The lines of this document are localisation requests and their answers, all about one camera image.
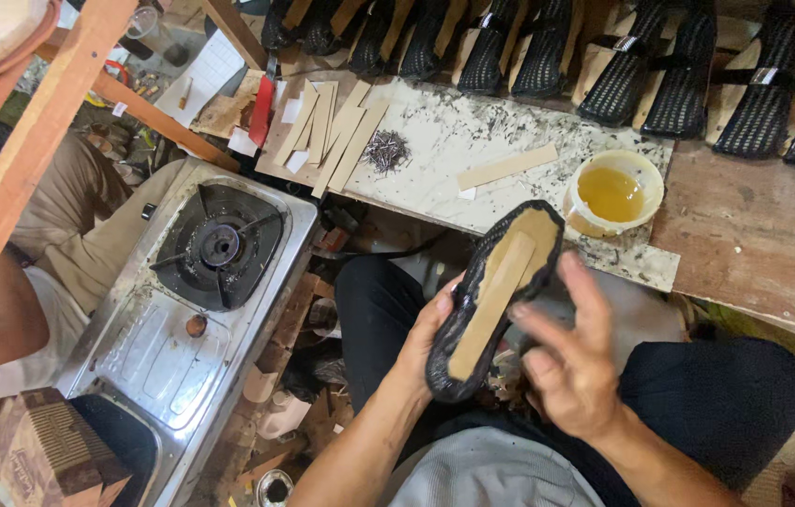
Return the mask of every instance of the pile of nails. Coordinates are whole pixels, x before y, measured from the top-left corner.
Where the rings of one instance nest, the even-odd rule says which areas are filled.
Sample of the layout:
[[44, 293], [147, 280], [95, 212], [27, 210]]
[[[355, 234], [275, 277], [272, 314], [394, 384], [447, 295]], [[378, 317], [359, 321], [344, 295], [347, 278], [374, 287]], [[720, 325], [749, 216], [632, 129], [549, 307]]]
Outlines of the pile of nails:
[[410, 159], [410, 149], [406, 147], [406, 139], [394, 131], [377, 130], [363, 150], [361, 162], [371, 163], [375, 172], [385, 174], [396, 170], [404, 161]]

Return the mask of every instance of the white paper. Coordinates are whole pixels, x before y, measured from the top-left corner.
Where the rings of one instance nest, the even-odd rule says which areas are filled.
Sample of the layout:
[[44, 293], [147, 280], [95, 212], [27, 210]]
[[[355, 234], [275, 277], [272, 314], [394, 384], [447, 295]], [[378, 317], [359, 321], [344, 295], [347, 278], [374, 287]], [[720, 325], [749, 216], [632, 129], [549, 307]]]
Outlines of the white paper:
[[462, 200], [474, 200], [476, 199], [476, 188], [473, 187], [467, 190], [460, 190], [459, 193], [457, 194], [457, 197], [459, 197]]
[[116, 102], [115, 108], [113, 108], [113, 116], [122, 117], [122, 113], [124, 113], [126, 109], [128, 109], [128, 104]]
[[[285, 95], [285, 88], [288, 87], [288, 83], [279, 79], [276, 81], [276, 98], [272, 101], [272, 110], [275, 111], [279, 109], [279, 102], [282, 100], [282, 96]], [[300, 92], [301, 98], [304, 96], [304, 92]]]
[[252, 157], [257, 154], [257, 144], [247, 136], [247, 131], [241, 127], [234, 127], [232, 132], [232, 139], [229, 139], [229, 148], [232, 148], [239, 154], [244, 154]]
[[[163, 92], [155, 105], [157, 109], [172, 116], [187, 128], [204, 105], [216, 95], [219, 88], [223, 87], [244, 65], [245, 61], [235, 51], [232, 43], [225, 38], [223, 31], [217, 30], [206, 42], [204, 49], [200, 50], [194, 62]], [[185, 94], [190, 77], [194, 81], [191, 83], [188, 103], [184, 109], [179, 109], [178, 99]]]
[[301, 98], [290, 98], [285, 104], [285, 112], [282, 113], [282, 123], [293, 123], [298, 120], [300, 108], [304, 104], [304, 92], [300, 93]]
[[310, 151], [305, 150], [303, 152], [294, 152], [289, 157], [288, 161], [285, 162], [285, 167], [291, 171], [291, 174], [298, 174], [298, 171], [301, 167], [304, 167], [304, 162], [310, 158]]

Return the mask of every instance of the forearm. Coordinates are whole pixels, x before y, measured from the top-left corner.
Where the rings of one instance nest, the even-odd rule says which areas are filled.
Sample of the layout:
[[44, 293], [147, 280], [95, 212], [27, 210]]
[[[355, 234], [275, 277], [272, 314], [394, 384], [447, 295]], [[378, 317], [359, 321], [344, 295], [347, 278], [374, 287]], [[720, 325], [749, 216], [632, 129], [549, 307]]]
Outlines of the forearm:
[[626, 406], [600, 438], [589, 443], [617, 469], [646, 507], [743, 505], [707, 470], [658, 437]]
[[373, 505], [401, 448], [431, 400], [427, 389], [409, 389], [392, 368], [363, 410], [302, 475], [290, 507]]

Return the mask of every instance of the stove burner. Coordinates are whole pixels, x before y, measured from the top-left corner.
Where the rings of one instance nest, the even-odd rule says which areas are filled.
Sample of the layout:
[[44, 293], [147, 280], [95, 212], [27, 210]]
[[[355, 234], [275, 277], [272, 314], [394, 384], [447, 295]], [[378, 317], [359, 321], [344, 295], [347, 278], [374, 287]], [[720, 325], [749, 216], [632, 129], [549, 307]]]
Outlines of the stove burner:
[[244, 305], [269, 267], [283, 216], [270, 203], [226, 185], [198, 185], [169, 228], [156, 271], [160, 283], [207, 310]]
[[240, 243], [238, 232], [232, 225], [217, 225], [204, 238], [200, 258], [213, 267], [225, 265], [238, 254]]

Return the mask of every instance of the small bowl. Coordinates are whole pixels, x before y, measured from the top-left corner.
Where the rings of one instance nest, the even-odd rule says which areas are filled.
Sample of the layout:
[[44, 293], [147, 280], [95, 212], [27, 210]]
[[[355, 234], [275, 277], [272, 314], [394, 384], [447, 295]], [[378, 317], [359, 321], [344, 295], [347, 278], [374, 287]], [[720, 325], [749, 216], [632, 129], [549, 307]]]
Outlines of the small bowl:
[[[579, 195], [579, 179], [590, 170], [618, 170], [638, 182], [644, 195], [642, 211], [629, 222], [613, 222], [595, 215]], [[617, 236], [623, 231], [647, 223], [657, 213], [663, 200], [663, 176], [657, 166], [644, 156], [627, 150], [608, 150], [584, 161], [573, 173], [570, 187], [563, 196], [563, 217], [567, 224], [586, 236]]]

